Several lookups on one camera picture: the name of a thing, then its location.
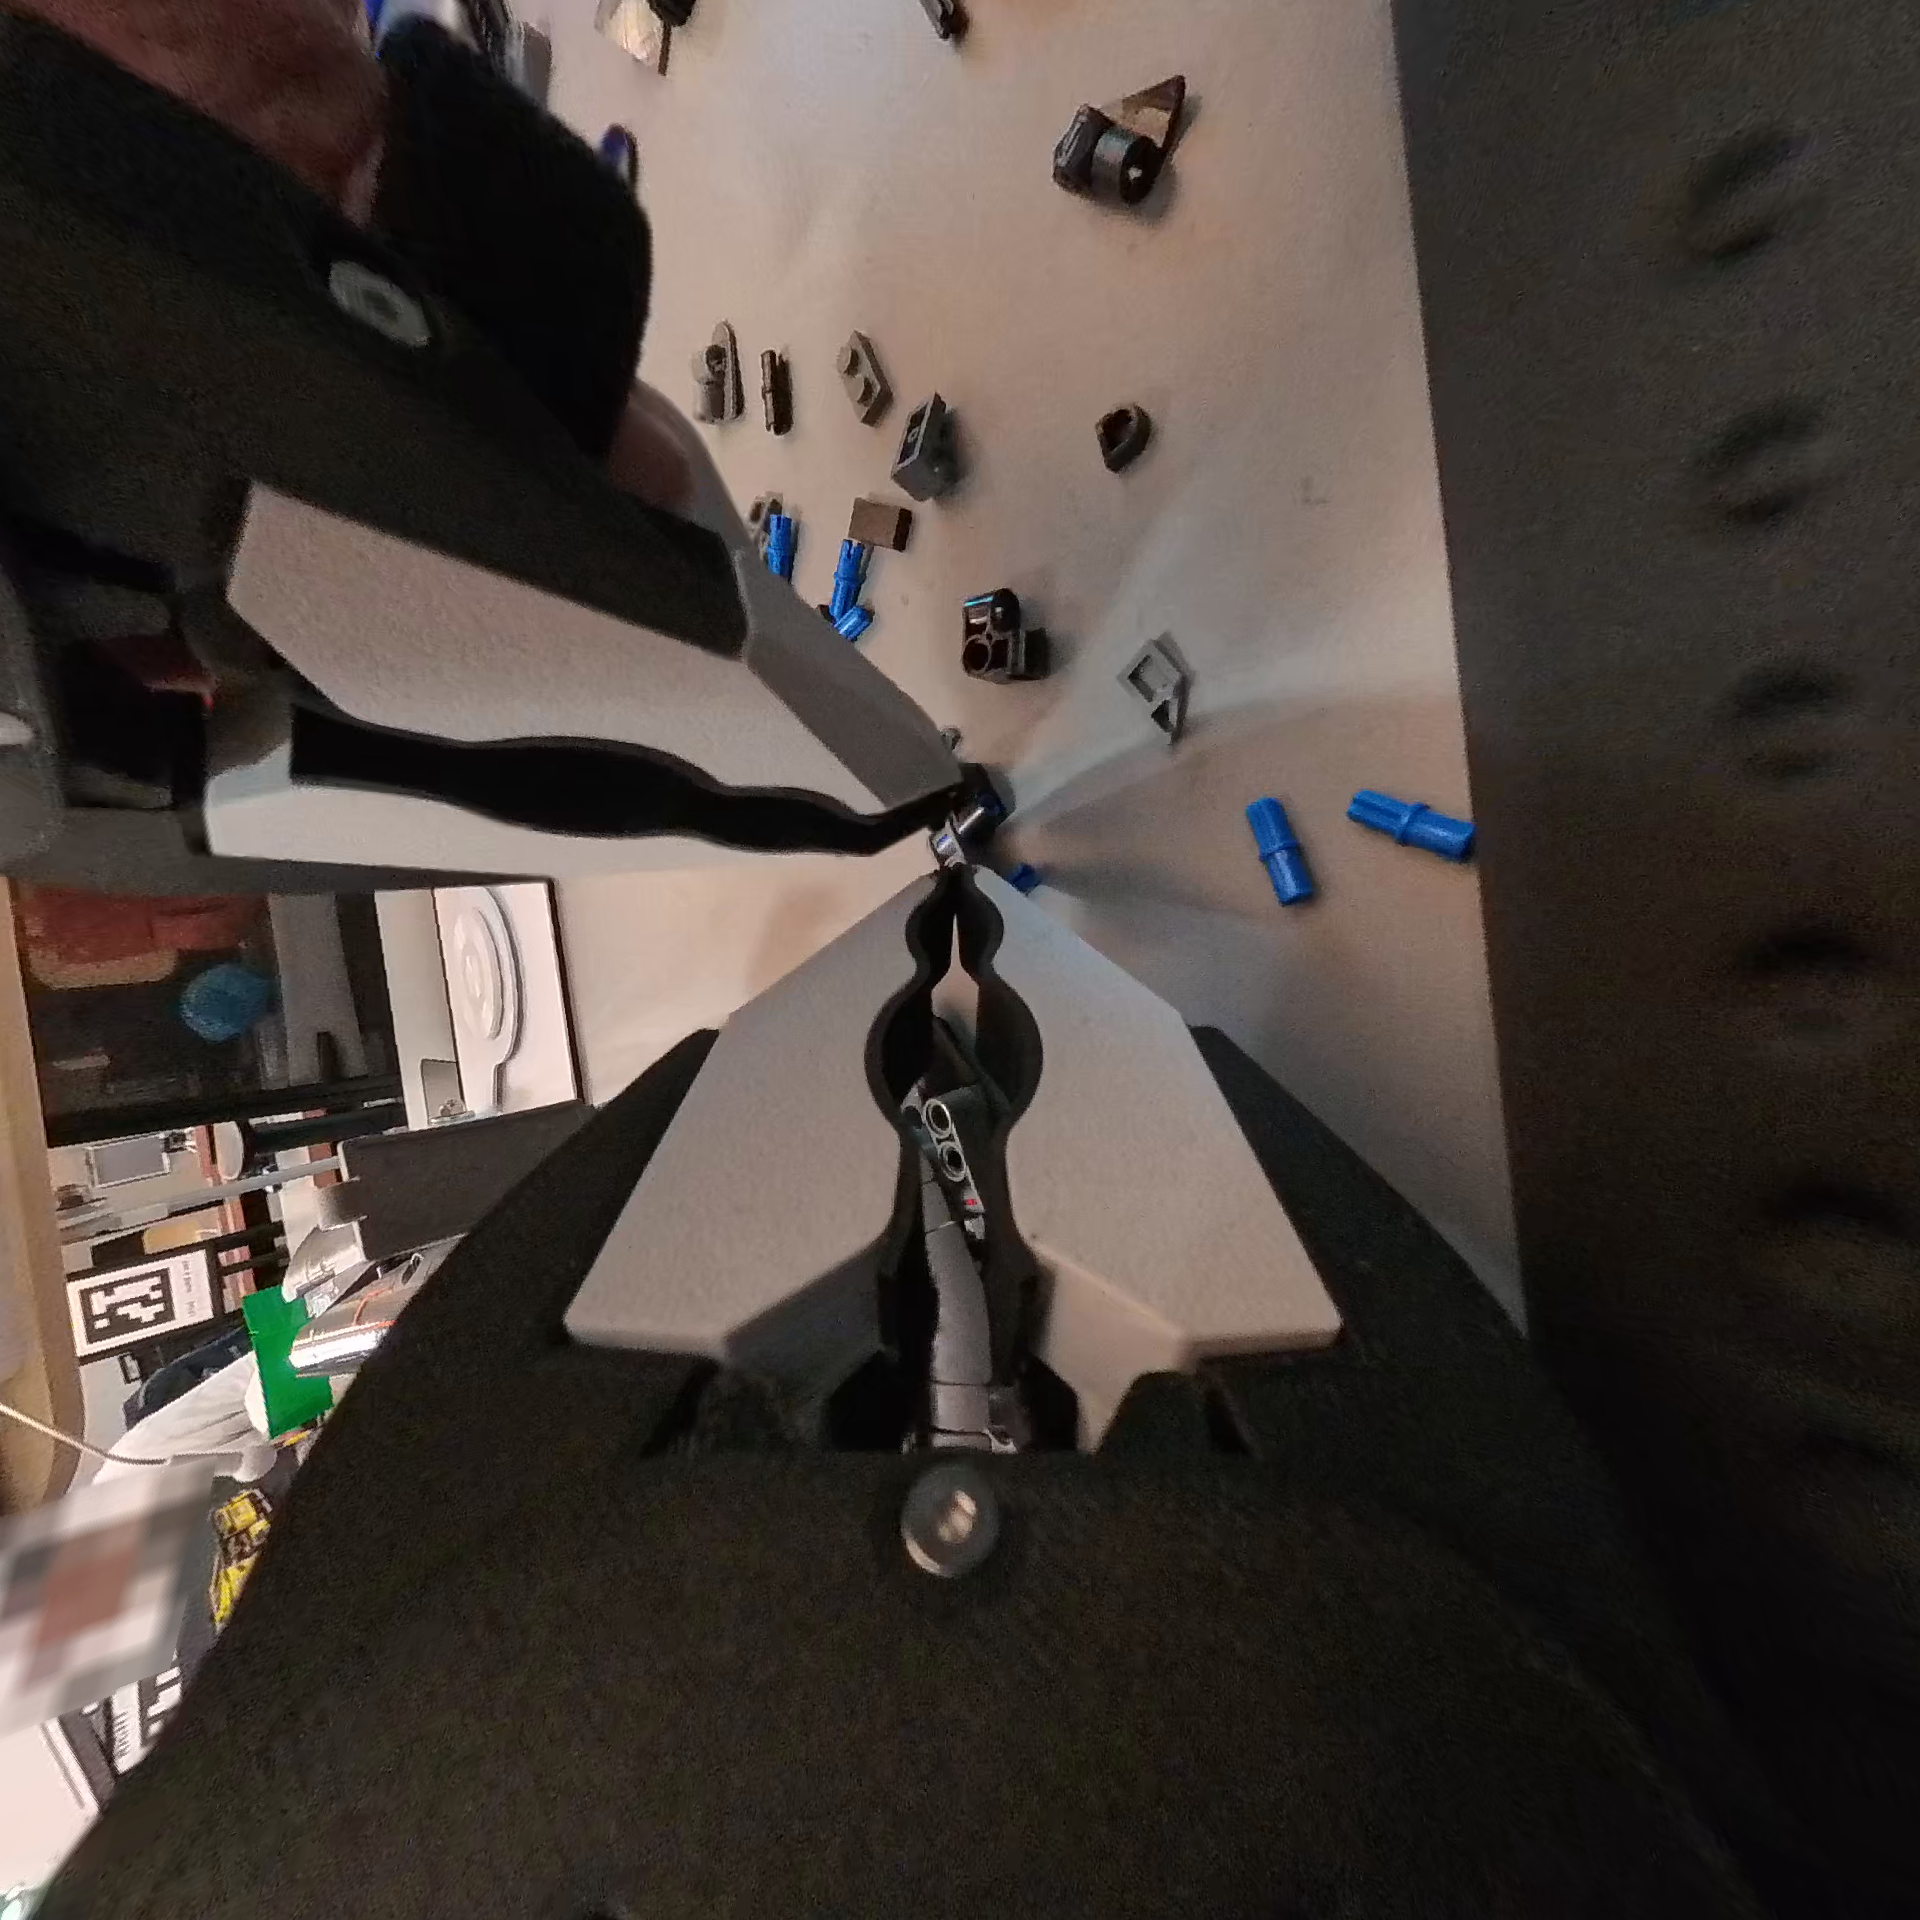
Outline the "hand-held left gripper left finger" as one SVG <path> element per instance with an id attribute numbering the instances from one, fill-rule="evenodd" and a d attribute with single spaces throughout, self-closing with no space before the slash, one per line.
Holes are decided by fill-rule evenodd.
<path id="1" fill-rule="evenodd" d="M 566 1308 L 583 1347 L 710 1362 L 820 1442 L 883 1354 L 900 1098 L 878 1031 L 927 977 L 919 875 L 719 1028 Z"/>

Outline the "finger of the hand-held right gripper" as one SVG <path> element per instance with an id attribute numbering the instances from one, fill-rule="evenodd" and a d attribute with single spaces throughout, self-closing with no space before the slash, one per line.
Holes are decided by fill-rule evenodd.
<path id="1" fill-rule="evenodd" d="M 311 701 L 230 701 L 204 721 L 200 837 L 225 859 L 396 877 L 580 877 L 750 856 L 873 858 L 940 819 L 940 729 L 914 704 L 854 709 L 883 793 L 750 763 L 738 779 L 626 742 L 460 740 Z"/>
<path id="2" fill-rule="evenodd" d="M 942 728 L 743 544 L 737 651 L 252 485 L 228 606 L 342 715 L 458 748 L 632 752 L 729 801 L 878 819 L 955 792 Z"/>

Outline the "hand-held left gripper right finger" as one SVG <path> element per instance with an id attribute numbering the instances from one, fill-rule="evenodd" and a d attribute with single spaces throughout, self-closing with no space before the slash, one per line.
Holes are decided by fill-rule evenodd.
<path id="1" fill-rule="evenodd" d="M 1079 1442 L 1144 1378 L 1329 1349 L 1341 1311 L 1185 1015 L 986 869 L 961 955 L 1007 1100 L 1016 1354 L 1069 1388 Z"/>

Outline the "grey lego car model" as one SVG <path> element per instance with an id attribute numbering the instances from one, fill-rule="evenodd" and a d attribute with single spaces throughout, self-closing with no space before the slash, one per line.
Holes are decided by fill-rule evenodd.
<path id="1" fill-rule="evenodd" d="M 902 1095 L 902 1121 L 919 1145 L 919 1221 L 913 1259 L 897 1274 L 900 1349 L 866 1362 L 829 1398 L 825 1431 L 835 1448 L 861 1452 L 1014 1452 L 1027 1416 L 1014 1390 L 992 1383 L 988 1315 L 988 1214 L 971 1152 L 997 1116 L 975 1055 L 942 1015 L 930 1024 L 927 1066 Z M 444 1265 L 463 1236 L 444 1236 L 389 1259 L 325 1303 L 311 1288 L 311 1319 L 294 1343 L 303 1376 L 326 1376 L 337 1403 L 392 1326 Z"/>

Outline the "black lego axle pin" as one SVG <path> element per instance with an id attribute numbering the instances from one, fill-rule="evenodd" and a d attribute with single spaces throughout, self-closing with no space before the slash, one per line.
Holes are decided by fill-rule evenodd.
<path id="1" fill-rule="evenodd" d="M 997 768 L 964 761 L 964 779 L 927 843 L 940 869 L 978 863 L 1011 816 L 1011 797 Z"/>

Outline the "blue lego pin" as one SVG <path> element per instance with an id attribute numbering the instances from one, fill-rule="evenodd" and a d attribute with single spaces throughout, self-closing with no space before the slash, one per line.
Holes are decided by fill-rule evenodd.
<path id="1" fill-rule="evenodd" d="M 1348 801 L 1346 817 L 1399 847 L 1426 851 L 1452 863 L 1471 863 L 1477 858 L 1477 824 L 1418 800 L 1360 788 Z"/>
<path id="2" fill-rule="evenodd" d="M 1285 804 L 1258 796 L 1245 808 L 1261 869 L 1280 905 L 1308 904 L 1318 895 L 1313 866 Z"/>

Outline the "person's right hand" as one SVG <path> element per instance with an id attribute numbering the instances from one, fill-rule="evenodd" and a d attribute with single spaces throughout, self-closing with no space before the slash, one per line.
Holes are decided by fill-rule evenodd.
<path id="1" fill-rule="evenodd" d="M 11 3 L 221 129 L 338 217 L 363 300 L 482 344 L 615 488 L 721 527 L 698 430 L 638 375 L 654 249 L 631 171 L 443 26 L 363 3 Z"/>

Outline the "white metal book stand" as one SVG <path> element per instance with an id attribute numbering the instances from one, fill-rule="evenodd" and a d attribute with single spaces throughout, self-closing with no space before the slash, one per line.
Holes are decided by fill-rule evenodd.
<path id="1" fill-rule="evenodd" d="M 284 1286 L 472 1223 L 587 1113 L 542 882 L 142 897 L 5 882 L 5 1512 Z M 66 1280 L 200 1247 L 218 1315 L 76 1360 Z"/>

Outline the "green box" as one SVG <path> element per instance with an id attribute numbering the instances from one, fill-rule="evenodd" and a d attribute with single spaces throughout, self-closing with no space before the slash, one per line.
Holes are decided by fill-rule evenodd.
<path id="1" fill-rule="evenodd" d="M 301 1373 L 294 1366 L 294 1343 L 312 1317 L 308 1298 L 293 1298 L 282 1286 L 260 1288 L 244 1298 L 243 1315 L 266 1438 L 281 1442 L 317 1427 L 333 1412 L 337 1390 L 330 1376 Z"/>

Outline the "black white marker tag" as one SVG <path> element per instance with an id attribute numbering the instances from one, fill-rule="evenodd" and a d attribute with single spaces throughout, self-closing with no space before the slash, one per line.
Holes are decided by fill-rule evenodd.
<path id="1" fill-rule="evenodd" d="M 74 1358 L 89 1364 L 203 1328 L 222 1310 L 217 1284 L 214 1256 L 200 1247 L 71 1276 L 64 1308 Z"/>

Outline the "white plastic bag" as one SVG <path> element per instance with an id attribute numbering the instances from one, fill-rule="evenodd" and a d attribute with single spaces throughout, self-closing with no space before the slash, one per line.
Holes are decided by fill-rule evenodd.
<path id="1" fill-rule="evenodd" d="M 96 1478 L 144 1476 L 140 1461 L 189 1457 L 217 1476 L 260 1481 L 281 1457 L 268 1433 L 266 1391 L 254 1351 L 148 1410 L 113 1443 Z"/>

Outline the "black dimpled mat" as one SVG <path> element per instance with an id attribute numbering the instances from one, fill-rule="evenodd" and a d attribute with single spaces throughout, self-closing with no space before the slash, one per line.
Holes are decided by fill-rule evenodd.
<path id="1" fill-rule="evenodd" d="M 1917 1915 L 1919 8 L 1393 13 L 1528 1328 Z"/>

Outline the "yellow car picture booklet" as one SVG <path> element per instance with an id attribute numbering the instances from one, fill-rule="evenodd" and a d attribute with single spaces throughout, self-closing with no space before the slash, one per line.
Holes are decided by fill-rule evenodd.
<path id="1" fill-rule="evenodd" d="M 212 1557 L 207 1579 L 207 1612 L 222 1631 L 266 1548 L 276 1517 L 274 1500 L 258 1485 L 240 1485 L 208 1513 Z"/>

